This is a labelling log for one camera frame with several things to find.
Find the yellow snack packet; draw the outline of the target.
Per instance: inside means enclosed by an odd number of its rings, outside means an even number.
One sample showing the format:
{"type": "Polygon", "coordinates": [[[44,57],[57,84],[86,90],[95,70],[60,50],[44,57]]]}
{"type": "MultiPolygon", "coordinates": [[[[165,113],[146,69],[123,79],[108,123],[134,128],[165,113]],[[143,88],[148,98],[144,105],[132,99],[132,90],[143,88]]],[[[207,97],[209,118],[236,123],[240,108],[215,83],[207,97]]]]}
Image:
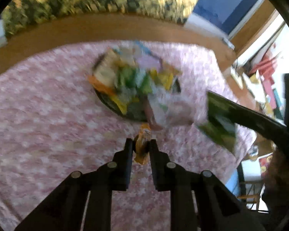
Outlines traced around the yellow snack packet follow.
{"type": "Polygon", "coordinates": [[[156,85],[164,87],[167,91],[171,89],[174,80],[173,73],[165,70],[157,72],[156,69],[151,69],[150,76],[156,85]]]}

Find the orange round snack packet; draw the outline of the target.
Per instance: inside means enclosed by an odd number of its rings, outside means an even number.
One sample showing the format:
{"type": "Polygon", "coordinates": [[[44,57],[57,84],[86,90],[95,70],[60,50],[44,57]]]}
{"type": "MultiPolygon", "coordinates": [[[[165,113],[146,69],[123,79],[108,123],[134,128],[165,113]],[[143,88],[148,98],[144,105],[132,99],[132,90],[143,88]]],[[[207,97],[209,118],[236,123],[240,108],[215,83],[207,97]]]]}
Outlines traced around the orange round snack packet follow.
{"type": "Polygon", "coordinates": [[[140,165],[145,165],[148,162],[149,148],[147,143],[151,141],[151,129],[148,123],[142,124],[138,135],[135,137],[134,152],[136,153],[134,161],[140,165]]]}

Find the purple snack packet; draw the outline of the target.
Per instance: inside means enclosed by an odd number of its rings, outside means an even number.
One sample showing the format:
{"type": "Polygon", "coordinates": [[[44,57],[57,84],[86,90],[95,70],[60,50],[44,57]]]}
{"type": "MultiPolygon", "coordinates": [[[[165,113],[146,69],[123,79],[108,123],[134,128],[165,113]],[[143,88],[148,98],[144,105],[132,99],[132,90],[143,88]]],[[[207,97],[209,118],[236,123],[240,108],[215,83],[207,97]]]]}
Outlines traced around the purple snack packet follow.
{"type": "Polygon", "coordinates": [[[159,71],[162,67],[161,61],[151,55],[141,55],[136,58],[136,62],[142,69],[155,69],[159,71]]]}

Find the green pea snack packet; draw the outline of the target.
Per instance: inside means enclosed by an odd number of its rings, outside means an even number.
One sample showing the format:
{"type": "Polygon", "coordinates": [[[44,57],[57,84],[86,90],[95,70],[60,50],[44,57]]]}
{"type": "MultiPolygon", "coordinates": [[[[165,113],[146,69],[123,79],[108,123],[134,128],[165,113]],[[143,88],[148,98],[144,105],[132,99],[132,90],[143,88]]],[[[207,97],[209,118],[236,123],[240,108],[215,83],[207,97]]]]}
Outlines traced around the green pea snack packet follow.
{"type": "Polygon", "coordinates": [[[143,96],[153,92],[149,72],[138,67],[125,66],[118,69],[115,88],[125,96],[143,96]]]}

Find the red cloth item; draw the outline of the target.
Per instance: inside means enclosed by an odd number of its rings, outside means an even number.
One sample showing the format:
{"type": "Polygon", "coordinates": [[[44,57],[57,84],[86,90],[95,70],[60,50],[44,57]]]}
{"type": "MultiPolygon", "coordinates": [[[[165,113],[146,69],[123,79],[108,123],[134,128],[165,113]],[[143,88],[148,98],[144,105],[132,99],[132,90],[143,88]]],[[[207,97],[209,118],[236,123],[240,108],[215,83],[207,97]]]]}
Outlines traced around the red cloth item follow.
{"type": "Polygon", "coordinates": [[[261,60],[258,63],[252,65],[252,69],[249,71],[249,75],[252,75],[258,71],[261,77],[261,83],[264,87],[264,91],[267,95],[273,96],[272,85],[275,83],[272,75],[277,67],[276,43],[273,43],[263,54],[261,60]]]}

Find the sunflower field painting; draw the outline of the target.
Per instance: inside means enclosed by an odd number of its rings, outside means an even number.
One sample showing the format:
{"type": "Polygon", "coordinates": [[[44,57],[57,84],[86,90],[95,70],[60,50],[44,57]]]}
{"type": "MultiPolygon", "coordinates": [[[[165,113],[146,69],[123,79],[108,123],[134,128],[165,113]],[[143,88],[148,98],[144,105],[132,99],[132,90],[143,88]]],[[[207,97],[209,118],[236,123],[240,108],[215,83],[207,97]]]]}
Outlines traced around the sunflower field painting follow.
{"type": "Polygon", "coordinates": [[[86,13],[136,14],[184,24],[198,0],[12,0],[1,17],[7,37],[27,27],[86,13]]]}

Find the blue white patterned plate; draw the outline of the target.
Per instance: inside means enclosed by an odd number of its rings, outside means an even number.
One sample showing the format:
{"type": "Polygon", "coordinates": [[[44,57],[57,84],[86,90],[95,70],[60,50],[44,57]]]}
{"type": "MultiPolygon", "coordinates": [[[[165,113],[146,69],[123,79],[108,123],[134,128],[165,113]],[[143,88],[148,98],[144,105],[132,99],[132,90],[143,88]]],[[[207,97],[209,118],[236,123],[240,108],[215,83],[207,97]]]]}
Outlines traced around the blue white patterned plate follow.
{"type": "MultiPolygon", "coordinates": [[[[97,61],[95,64],[93,64],[92,71],[95,71],[95,69],[101,64],[102,60],[104,59],[105,53],[100,54],[97,58],[97,61]]],[[[115,102],[113,102],[108,95],[105,93],[99,92],[97,89],[94,89],[98,99],[100,102],[102,102],[108,109],[110,109],[112,112],[117,114],[120,117],[123,117],[125,119],[129,119],[132,121],[137,122],[147,122],[147,118],[145,115],[144,105],[142,105],[141,102],[132,102],[127,106],[127,113],[123,114],[119,107],[116,105],[115,102]]],[[[174,83],[171,87],[171,92],[174,93],[181,93],[181,86],[177,78],[175,78],[174,83]]]]}

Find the pink floral bed sheet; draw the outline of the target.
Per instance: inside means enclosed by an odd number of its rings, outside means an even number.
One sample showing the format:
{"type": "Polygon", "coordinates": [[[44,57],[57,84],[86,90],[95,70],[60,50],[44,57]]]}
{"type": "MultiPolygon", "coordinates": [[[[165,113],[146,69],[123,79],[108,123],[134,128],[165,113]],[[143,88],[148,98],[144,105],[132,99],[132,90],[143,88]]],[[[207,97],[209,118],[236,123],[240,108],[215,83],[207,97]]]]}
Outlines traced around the pink floral bed sheet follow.
{"type": "MultiPolygon", "coordinates": [[[[136,136],[140,123],[110,111],[87,76],[106,50],[130,41],[66,45],[31,56],[0,75],[0,226],[14,230],[71,172],[87,173],[110,161],[136,136]]],[[[237,102],[212,50],[179,43],[144,42],[182,71],[184,96],[195,103],[195,124],[153,132],[161,151],[189,171],[211,170],[224,184],[256,133],[236,129],[235,155],[197,128],[205,121],[206,90],[237,102]]],[[[170,230],[170,194],[153,186],[151,167],[133,162],[127,192],[113,194],[112,230],[170,230]]]]}

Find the clear pink snack bag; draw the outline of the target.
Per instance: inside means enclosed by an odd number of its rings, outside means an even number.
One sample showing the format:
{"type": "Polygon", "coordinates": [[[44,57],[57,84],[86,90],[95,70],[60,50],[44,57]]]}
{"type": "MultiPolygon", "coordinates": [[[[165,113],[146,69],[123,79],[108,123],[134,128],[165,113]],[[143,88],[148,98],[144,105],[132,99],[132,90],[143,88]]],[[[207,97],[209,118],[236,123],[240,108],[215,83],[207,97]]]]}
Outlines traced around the clear pink snack bag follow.
{"type": "Polygon", "coordinates": [[[195,121],[196,111],[192,101],[180,94],[150,94],[144,109],[147,121],[154,130],[190,126],[195,121]]]}

